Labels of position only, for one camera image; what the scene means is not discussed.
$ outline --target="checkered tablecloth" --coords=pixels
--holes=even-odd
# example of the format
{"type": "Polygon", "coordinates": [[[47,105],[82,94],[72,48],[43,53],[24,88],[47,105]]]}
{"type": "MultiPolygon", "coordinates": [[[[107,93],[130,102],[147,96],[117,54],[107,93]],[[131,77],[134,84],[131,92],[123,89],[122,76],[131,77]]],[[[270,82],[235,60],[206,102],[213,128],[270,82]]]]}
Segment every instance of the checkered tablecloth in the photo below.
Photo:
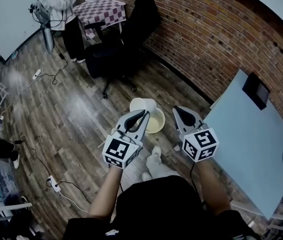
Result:
{"type": "MultiPolygon", "coordinates": [[[[116,0],[98,0],[96,2],[83,2],[73,8],[74,13],[78,17],[83,26],[91,23],[104,21],[106,23],[102,29],[110,25],[124,22],[126,20],[125,8],[126,3],[116,0]]],[[[86,36],[90,39],[95,34],[92,29],[86,29],[86,36]]]]}

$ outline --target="power strip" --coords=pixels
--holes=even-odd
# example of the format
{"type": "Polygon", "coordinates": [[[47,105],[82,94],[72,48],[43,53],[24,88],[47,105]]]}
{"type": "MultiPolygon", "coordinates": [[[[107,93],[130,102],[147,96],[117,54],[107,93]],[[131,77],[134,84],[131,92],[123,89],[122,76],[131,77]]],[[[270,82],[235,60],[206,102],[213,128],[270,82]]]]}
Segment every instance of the power strip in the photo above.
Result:
{"type": "Polygon", "coordinates": [[[36,73],[33,75],[32,79],[35,81],[37,78],[39,78],[43,73],[43,69],[40,68],[36,71],[36,73]]]}
{"type": "Polygon", "coordinates": [[[51,186],[52,186],[53,190],[55,190],[56,193],[61,191],[60,186],[57,185],[57,182],[56,182],[56,180],[54,179],[53,176],[50,175],[47,180],[50,181],[51,186]]]}

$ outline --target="white cable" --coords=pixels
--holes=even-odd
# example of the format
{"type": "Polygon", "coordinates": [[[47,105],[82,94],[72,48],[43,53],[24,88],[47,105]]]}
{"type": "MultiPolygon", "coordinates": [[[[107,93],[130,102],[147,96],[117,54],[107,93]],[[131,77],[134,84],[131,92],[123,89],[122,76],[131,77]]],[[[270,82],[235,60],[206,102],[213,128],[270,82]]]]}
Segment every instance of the white cable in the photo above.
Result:
{"type": "Polygon", "coordinates": [[[32,81],[30,85],[28,85],[25,89],[23,89],[20,94],[18,94],[17,98],[16,98],[13,102],[11,102],[11,103],[8,105],[8,107],[7,107],[3,112],[1,112],[0,117],[3,116],[3,114],[9,109],[9,107],[10,107],[11,105],[13,105],[13,104],[18,100],[18,98],[22,95],[22,93],[23,93],[24,91],[26,91],[29,87],[31,87],[32,84],[35,83],[35,81],[36,81],[37,79],[39,79],[39,77],[37,77],[34,81],[32,81]]]}
{"type": "Polygon", "coordinates": [[[59,193],[64,197],[64,198],[66,198],[66,199],[68,199],[69,201],[71,201],[71,202],[73,202],[74,203],[74,205],[79,209],[79,210],[81,210],[81,211],[83,211],[83,212],[85,212],[85,213],[87,213],[88,214],[88,211],[85,211],[85,210],[83,210],[83,209],[81,209],[81,208],[79,208],[78,207],[78,205],[73,201],[73,200],[71,200],[70,198],[68,198],[67,196],[64,196],[63,194],[62,194],[62,192],[60,192],[59,191],[59,193]]]}

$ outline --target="person's leg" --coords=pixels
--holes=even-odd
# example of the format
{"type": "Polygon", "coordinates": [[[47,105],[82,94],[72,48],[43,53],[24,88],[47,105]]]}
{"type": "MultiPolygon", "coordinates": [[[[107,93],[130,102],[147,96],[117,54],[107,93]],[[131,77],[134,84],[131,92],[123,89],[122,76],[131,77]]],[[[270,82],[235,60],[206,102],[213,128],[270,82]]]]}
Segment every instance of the person's leg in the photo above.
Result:
{"type": "Polygon", "coordinates": [[[60,31],[60,33],[71,61],[75,62],[77,58],[73,48],[71,28],[68,26],[70,23],[71,22],[67,23],[65,30],[60,31]]]}
{"type": "Polygon", "coordinates": [[[74,18],[71,22],[68,22],[66,24],[66,32],[67,35],[71,37],[69,39],[70,49],[72,50],[72,52],[74,52],[74,56],[77,58],[77,61],[83,62],[83,60],[85,60],[85,49],[82,32],[77,18],[74,18]]]}
{"type": "Polygon", "coordinates": [[[151,155],[147,158],[146,166],[149,169],[151,177],[157,179],[173,175],[180,176],[177,171],[168,168],[162,163],[161,154],[162,149],[159,146],[155,146],[151,155]]]}
{"type": "Polygon", "coordinates": [[[13,215],[7,227],[8,235],[12,237],[22,236],[29,240],[38,239],[30,231],[31,220],[32,214],[30,211],[24,211],[13,215]]]}

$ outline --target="black shirt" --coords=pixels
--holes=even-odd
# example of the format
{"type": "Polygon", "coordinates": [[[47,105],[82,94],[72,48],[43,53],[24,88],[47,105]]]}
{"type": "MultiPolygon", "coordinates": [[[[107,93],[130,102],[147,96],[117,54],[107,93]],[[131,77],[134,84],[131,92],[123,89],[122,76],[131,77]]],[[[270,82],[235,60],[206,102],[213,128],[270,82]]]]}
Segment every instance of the black shirt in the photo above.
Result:
{"type": "Polygon", "coordinates": [[[70,239],[250,239],[259,237],[239,212],[214,217],[188,182],[169,176],[132,185],[117,198],[111,224],[96,218],[68,221],[63,240],[70,239]]]}

